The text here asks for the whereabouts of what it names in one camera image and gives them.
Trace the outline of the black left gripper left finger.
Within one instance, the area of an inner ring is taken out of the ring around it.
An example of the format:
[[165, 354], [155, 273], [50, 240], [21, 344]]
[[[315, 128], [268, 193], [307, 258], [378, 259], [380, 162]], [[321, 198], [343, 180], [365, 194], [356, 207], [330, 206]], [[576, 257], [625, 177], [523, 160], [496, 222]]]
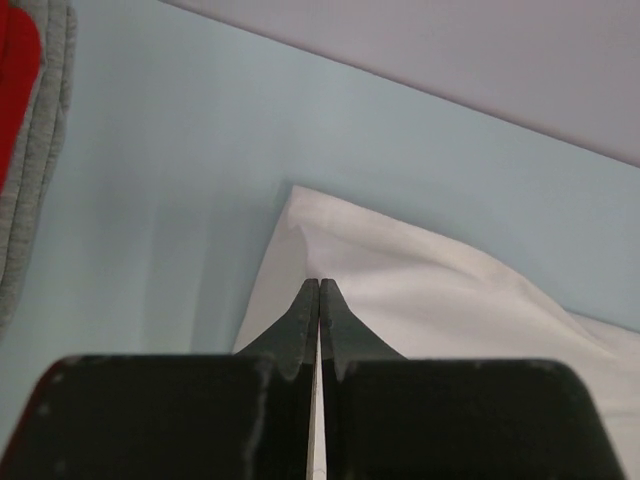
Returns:
[[231, 355], [78, 355], [31, 393], [5, 479], [303, 479], [319, 284]]

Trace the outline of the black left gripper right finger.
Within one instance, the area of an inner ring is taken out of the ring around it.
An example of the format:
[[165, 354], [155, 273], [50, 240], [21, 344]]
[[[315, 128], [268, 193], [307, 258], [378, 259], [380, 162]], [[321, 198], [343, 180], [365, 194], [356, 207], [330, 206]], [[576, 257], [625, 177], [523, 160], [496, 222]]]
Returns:
[[320, 285], [331, 479], [620, 479], [592, 398], [544, 359], [410, 360]]

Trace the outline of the white t shirt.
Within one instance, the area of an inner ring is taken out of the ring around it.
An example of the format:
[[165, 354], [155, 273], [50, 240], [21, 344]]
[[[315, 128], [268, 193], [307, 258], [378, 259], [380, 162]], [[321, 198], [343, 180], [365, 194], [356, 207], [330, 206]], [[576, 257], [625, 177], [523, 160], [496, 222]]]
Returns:
[[518, 272], [457, 240], [294, 187], [236, 337], [247, 346], [309, 278], [411, 358], [550, 358], [584, 381], [626, 476], [639, 475], [639, 336], [572, 314]]

